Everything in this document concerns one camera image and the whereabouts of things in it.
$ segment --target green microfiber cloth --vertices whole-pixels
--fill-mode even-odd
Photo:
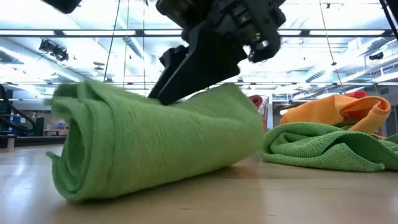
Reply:
[[[60,85],[48,104],[70,124],[49,152],[68,200],[113,198],[230,166],[261,147],[262,119],[234,84],[163,106],[100,82]]]
[[[377,140],[320,123],[280,125],[265,136],[264,161],[319,169],[376,172],[398,170],[398,138]]]

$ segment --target ceiling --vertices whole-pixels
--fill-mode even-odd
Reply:
[[[394,81],[398,77],[398,48],[393,35],[366,37],[390,29],[379,1],[322,2],[325,2],[322,10],[326,28],[330,30],[328,33],[351,32],[349,37],[331,35],[327,39],[322,35],[282,35],[282,47],[274,58],[256,64],[242,61],[239,64],[241,74],[226,82],[239,80],[243,92],[248,95],[302,100],[340,91],[341,87],[336,86],[340,82],[338,76],[348,91],[372,82]],[[155,1],[149,1],[146,6],[144,1],[121,0],[116,29],[122,35],[114,38],[111,48],[112,38],[108,36],[42,37],[37,30],[80,30],[80,33],[97,30],[97,34],[98,30],[111,30],[118,1],[83,0],[69,15],[59,13],[40,0],[3,1],[0,4],[0,58],[14,59],[8,63],[0,60],[0,82],[12,83],[10,88],[39,93],[39,98],[50,97],[57,83],[81,82],[88,78],[103,81],[105,71],[107,78],[112,79],[112,85],[148,95],[163,70],[158,58],[170,47],[187,45],[175,35],[178,30],[174,29],[179,27],[157,12]],[[280,34],[289,30],[324,29],[319,0],[286,0],[281,9],[287,21]],[[17,29],[20,36],[1,33]],[[152,30],[164,35],[126,38],[123,37],[126,29],[144,30],[148,34]],[[25,36],[21,30],[30,35]],[[69,60],[58,62],[51,55],[43,54],[39,50],[43,39],[66,48]],[[384,52],[383,59],[368,58],[381,51]]]

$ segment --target robotic arm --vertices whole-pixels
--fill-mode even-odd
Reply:
[[[70,13],[81,0],[44,0]],[[169,105],[239,74],[238,63],[272,58],[280,49],[277,29],[285,22],[285,0],[158,0],[157,10],[182,27],[189,43],[168,49],[165,66],[149,98]],[[249,46],[249,55],[243,50]]]

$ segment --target table surface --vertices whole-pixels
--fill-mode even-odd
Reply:
[[[235,166],[106,202],[68,203],[46,151],[0,152],[0,223],[398,223],[398,174]]]

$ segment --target orange cloth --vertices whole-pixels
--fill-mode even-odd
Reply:
[[[356,99],[344,95],[331,95],[289,109],[280,123],[304,121],[335,124],[346,119],[355,119],[358,122],[349,129],[350,131],[371,134],[386,121],[390,112],[389,102],[378,96]]]

